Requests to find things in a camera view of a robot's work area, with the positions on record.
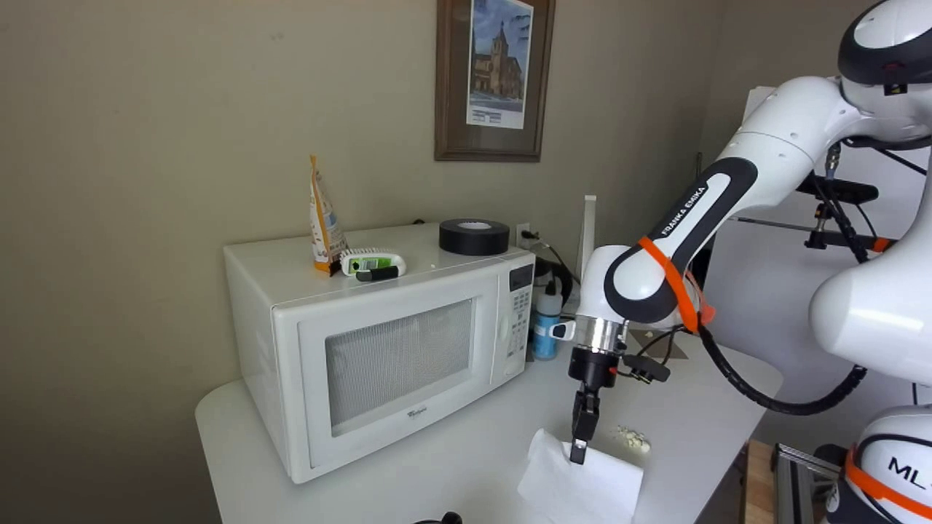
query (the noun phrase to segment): table surface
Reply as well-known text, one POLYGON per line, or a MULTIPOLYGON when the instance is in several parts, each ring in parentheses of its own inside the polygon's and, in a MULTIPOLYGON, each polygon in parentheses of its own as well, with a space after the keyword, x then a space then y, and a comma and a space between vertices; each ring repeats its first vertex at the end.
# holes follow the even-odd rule
MULTIPOLYGON (((697 520, 762 416, 698 339, 675 343, 684 359, 669 362, 666 382, 604 391, 596 440, 612 445, 624 427, 650 440, 637 524, 697 520)), ((784 384, 775 368, 725 356, 758 391, 784 384)), ((194 411, 218 513, 224 524, 414 524, 449 509, 467 524, 537 520, 516 487, 537 427, 567 438, 576 382, 566 371, 567 347, 461 414, 304 487, 286 477, 242 382, 229 382, 194 411)))

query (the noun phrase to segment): microwave window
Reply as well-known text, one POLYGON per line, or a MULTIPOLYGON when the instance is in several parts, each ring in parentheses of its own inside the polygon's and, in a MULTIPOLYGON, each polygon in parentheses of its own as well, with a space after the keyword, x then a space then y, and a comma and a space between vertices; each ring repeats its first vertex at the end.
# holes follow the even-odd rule
POLYGON ((333 435, 433 397, 470 376, 471 302, 326 339, 333 435))

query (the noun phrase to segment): white microwave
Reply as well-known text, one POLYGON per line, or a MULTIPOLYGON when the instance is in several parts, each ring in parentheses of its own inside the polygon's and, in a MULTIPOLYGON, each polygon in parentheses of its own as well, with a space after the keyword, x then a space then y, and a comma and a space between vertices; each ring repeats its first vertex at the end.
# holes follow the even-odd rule
POLYGON ((226 244, 238 371, 295 484, 487 397, 524 371, 534 256, 439 250, 436 225, 353 229, 404 275, 312 275, 312 240, 226 244))

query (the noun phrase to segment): paper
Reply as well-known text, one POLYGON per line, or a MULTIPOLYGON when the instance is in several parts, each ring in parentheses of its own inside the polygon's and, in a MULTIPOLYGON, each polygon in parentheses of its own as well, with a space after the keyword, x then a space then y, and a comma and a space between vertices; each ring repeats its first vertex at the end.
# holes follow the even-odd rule
POLYGON ((551 524, 625 524, 636 515, 644 472, 596 449, 586 467, 567 461, 567 442, 537 430, 518 496, 551 524))

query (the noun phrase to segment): black roll of tape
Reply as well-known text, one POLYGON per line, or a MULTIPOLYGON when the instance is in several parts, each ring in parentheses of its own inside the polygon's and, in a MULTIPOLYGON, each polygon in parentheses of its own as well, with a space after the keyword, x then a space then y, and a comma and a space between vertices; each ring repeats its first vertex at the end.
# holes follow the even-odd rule
POLYGON ((481 222, 481 218, 457 218, 439 222, 439 248, 449 254, 467 256, 493 256, 505 254, 509 242, 508 225, 481 222))

